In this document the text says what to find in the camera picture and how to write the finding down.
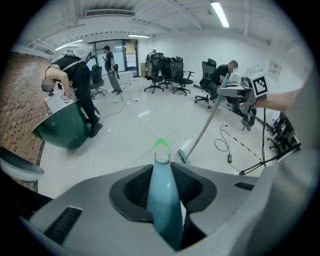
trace white wall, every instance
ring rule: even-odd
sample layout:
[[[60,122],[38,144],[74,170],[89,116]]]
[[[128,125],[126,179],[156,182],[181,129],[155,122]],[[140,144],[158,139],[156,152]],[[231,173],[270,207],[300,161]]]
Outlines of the white wall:
[[[278,81],[265,76],[270,93],[283,93],[301,88],[307,79],[308,71],[311,70],[312,64],[308,65],[308,62],[313,62],[306,50],[288,54],[287,49],[274,43],[268,46],[243,35],[213,33],[207,30],[169,33],[150,38],[149,43],[143,42],[141,48],[148,49],[144,49],[144,55],[151,49],[156,49],[165,57],[182,57],[184,70],[195,72],[192,79],[196,85],[202,79],[202,61],[208,58],[215,60],[218,66],[236,60],[239,64],[237,73],[241,76],[245,75],[248,67],[256,65],[267,73],[269,62],[273,60],[282,66],[282,71]],[[263,119],[263,109],[258,109],[257,116]],[[266,111],[267,123],[272,124],[273,119],[278,117],[278,111]]]

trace brick wall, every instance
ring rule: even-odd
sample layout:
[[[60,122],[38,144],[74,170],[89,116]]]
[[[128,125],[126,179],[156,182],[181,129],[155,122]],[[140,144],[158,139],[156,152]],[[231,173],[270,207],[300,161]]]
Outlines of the brick wall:
[[[31,131],[46,117],[41,81],[49,65],[45,58],[14,52],[0,79],[0,144],[32,163],[41,140]]]

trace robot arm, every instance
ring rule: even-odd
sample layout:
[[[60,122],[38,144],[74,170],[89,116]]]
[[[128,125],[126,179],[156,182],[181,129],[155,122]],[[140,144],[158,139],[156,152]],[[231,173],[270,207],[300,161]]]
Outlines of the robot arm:
[[[238,105],[241,112],[245,115],[251,116],[252,106],[257,102],[258,98],[265,97],[267,92],[268,88],[265,74],[263,72],[242,77],[239,84],[228,84],[227,87],[223,88],[219,86],[217,88],[217,93],[220,95],[238,98]]]

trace ceiling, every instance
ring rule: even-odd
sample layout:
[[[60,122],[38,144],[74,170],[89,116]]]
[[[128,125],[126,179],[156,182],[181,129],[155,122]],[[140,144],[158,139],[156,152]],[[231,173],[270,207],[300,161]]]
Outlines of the ceiling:
[[[17,43],[53,55],[54,49],[84,39],[93,42],[128,38],[128,34],[160,36],[179,31],[224,30],[270,45],[299,41],[294,25],[270,0],[220,0],[230,28],[211,8],[211,0],[52,0],[27,24]],[[122,9],[133,17],[85,17],[86,11]]]

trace air vent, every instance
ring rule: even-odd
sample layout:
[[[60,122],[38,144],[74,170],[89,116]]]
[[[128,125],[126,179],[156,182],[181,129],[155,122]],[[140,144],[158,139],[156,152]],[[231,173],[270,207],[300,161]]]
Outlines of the air vent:
[[[85,17],[98,17],[98,16],[123,16],[123,17],[133,17],[136,13],[131,10],[123,9],[97,9],[97,10],[87,10],[85,12]]]

